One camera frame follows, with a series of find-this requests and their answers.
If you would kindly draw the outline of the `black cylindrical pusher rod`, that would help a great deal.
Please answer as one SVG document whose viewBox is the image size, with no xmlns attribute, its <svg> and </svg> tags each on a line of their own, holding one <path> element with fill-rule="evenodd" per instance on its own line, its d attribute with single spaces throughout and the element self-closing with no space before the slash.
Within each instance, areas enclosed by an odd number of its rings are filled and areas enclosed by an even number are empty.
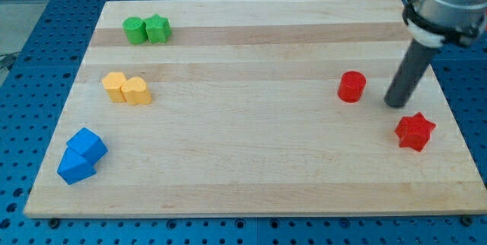
<svg viewBox="0 0 487 245">
<path fill-rule="evenodd" d="M 412 40 L 384 96 L 387 106 L 401 108 L 407 104 L 437 51 Z"/>
</svg>

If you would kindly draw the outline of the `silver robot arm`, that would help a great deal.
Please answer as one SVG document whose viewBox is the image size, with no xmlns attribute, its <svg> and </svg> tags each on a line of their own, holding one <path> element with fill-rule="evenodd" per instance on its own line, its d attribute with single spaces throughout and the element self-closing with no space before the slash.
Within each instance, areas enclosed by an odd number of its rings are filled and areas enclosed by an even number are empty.
<svg viewBox="0 0 487 245">
<path fill-rule="evenodd" d="M 406 105 L 443 45 L 467 48 L 484 34 L 486 0 L 406 0 L 403 21 L 412 41 L 384 97 L 394 108 Z"/>
</svg>

